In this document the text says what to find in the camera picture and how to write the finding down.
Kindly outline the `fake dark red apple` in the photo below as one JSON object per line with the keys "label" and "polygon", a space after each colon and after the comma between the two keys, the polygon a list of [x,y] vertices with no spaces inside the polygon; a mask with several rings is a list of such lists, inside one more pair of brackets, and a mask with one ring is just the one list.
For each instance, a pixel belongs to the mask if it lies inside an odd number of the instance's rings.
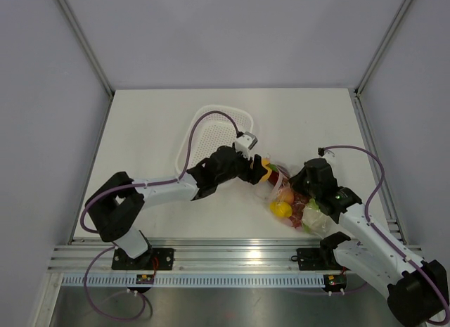
{"label": "fake dark red apple", "polygon": [[272,185],[275,186],[278,182],[279,176],[282,175],[281,177],[281,184],[284,185],[286,183],[286,181],[288,180],[288,175],[285,173],[284,170],[280,169],[279,167],[277,168],[273,168],[272,172],[269,176],[268,182]]}

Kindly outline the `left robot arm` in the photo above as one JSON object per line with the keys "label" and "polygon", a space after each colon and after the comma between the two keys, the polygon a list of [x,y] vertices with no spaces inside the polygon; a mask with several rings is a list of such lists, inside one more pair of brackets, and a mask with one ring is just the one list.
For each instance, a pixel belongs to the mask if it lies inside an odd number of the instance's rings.
{"label": "left robot arm", "polygon": [[221,146],[177,178],[139,183],[126,172],[114,174],[87,200],[82,216],[88,215],[94,223],[94,232],[102,241],[121,249],[134,268],[145,269],[152,260],[151,246],[134,227],[142,209],[200,200],[235,178],[255,185],[268,174],[268,162],[260,155],[246,157],[234,147]]}

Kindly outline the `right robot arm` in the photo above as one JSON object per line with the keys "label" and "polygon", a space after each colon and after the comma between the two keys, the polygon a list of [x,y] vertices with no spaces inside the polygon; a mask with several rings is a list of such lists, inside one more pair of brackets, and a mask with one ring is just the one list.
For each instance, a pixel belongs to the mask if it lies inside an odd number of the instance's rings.
{"label": "right robot arm", "polygon": [[426,262],[379,225],[370,215],[368,203],[350,188],[338,185],[326,159],[305,162],[289,183],[344,229],[321,240],[323,266],[356,273],[386,299],[403,326],[437,325],[434,316],[449,313],[446,269],[437,260]]}

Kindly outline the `fake orange fruit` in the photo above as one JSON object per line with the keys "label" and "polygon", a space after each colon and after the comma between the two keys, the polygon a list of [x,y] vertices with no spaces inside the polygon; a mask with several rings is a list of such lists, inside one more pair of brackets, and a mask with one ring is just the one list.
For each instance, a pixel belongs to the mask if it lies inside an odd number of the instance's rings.
{"label": "fake orange fruit", "polygon": [[260,179],[260,182],[265,182],[269,179],[272,169],[270,168],[270,160],[268,158],[262,159],[262,166],[265,169],[263,177]]}

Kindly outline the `clear zip top bag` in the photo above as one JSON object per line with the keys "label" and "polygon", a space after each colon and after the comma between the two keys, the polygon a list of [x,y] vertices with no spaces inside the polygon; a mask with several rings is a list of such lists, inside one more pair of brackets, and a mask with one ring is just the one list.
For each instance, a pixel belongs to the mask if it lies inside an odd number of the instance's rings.
{"label": "clear zip top bag", "polygon": [[269,157],[262,158],[262,166],[266,174],[256,185],[255,196],[271,216],[292,230],[319,238],[328,236],[331,219],[319,210],[311,196],[293,189],[289,171],[272,163]]}

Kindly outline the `fake peach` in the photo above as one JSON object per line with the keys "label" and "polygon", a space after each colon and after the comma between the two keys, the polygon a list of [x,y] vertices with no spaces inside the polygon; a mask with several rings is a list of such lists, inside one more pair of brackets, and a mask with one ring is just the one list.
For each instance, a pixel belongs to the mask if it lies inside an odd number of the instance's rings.
{"label": "fake peach", "polygon": [[279,191],[278,200],[280,202],[285,202],[289,205],[292,205],[295,201],[294,192],[290,188],[283,188]]}

